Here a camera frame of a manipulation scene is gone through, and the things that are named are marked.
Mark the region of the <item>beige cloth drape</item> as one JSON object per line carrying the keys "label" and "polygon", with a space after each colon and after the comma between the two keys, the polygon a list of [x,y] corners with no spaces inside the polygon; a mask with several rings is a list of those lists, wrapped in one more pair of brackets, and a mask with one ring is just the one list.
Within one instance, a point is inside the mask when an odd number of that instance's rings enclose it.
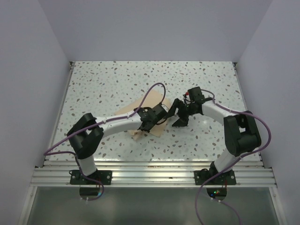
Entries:
{"label": "beige cloth drape", "polygon": [[[139,106],[143,97],[144,96],[141,96],[140,98],[133,101],[132,103],[120,108],[114,114],[121,115],[121,114],[124,114],[124,113],[134,110],[135,108],[137,108]],[[142,107],[153,108],[161,101],[162,97],[163,97],[163,95],[160,94],[159,92],[157,92],[155,90],[151,90],[150,93],[148,94],[148,96],[146,97]],[[163,100],[162,104],[164,104],[166,106],[166,109],[169,109],[171,107],[171,103],[167,98],[165,98]],[[150,135],[153,135],[155,137],[160,137],[163,134],[166,125],[167,125],[167,121],[161,125],[155,125],[151,129]],[[143,132],[141,130],[129,130],[128,133],[132,136],[132,138],[135,141],[138,140],[140,137],[144,136],[144,134],[146,134],[146,132]]]}

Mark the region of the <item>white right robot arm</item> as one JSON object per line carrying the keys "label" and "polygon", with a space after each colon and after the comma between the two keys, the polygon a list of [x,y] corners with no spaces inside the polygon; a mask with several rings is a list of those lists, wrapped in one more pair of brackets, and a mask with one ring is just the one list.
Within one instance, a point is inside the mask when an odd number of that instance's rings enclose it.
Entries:
{"label": "white right robot arm", "polygon": [[182,100],[175,99],[165,118],[177,115],[172,126],[186,127],[189,117],[195,114],[210,117],[224,128],[225,150],[204,172],[212,183],[219,184],[237,159],[261,146],[255,118],[250,111],[234,112],[218,105],[214,97],[205,97],[200,87],[189,89]]}

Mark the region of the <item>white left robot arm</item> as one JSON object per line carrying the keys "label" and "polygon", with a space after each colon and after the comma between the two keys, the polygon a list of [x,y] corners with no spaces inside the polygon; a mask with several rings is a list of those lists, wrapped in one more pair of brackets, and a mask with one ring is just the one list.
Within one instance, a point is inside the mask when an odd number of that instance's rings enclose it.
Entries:
{"label": "white left robot arm", "polygon": [[167,113],[168,108],[158,104],[153,108],[141,107],[136,111],[106,118],[96,118],[91,113],[83,115],[67,133],[67,136],[71,136],[69,142],[82,171],[81,179],[87,184],[97,180],[93,154],[102,138],[129,130],[149,132]]}

